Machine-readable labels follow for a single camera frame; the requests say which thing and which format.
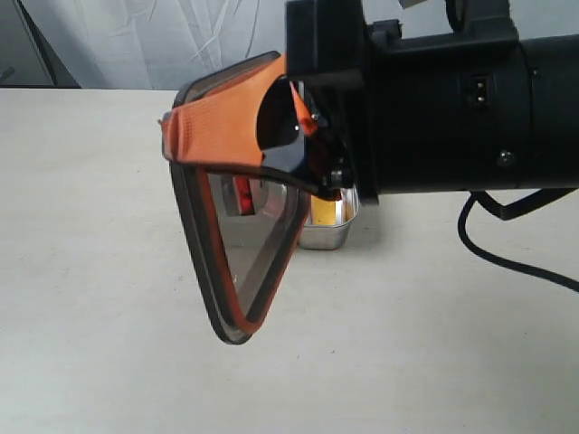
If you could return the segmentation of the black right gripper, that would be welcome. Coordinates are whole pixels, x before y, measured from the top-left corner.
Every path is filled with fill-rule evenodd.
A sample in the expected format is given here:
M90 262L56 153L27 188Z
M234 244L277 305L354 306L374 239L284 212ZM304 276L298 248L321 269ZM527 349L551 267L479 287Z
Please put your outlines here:
M266 92L261 175L327 201L519 187L530 91L510 5L446 12L450 33L405 39L358 1L287 2L287 71L309 92Z

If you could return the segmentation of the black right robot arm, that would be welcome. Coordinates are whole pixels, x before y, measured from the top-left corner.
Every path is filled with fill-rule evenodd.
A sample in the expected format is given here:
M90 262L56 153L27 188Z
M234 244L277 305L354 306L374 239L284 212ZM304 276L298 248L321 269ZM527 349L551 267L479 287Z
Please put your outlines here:
M578 38L521 40L506 1L449 1L447 34L405 39L358 1L289 1L284 53L184 90L164 157L329 198L574 189Z

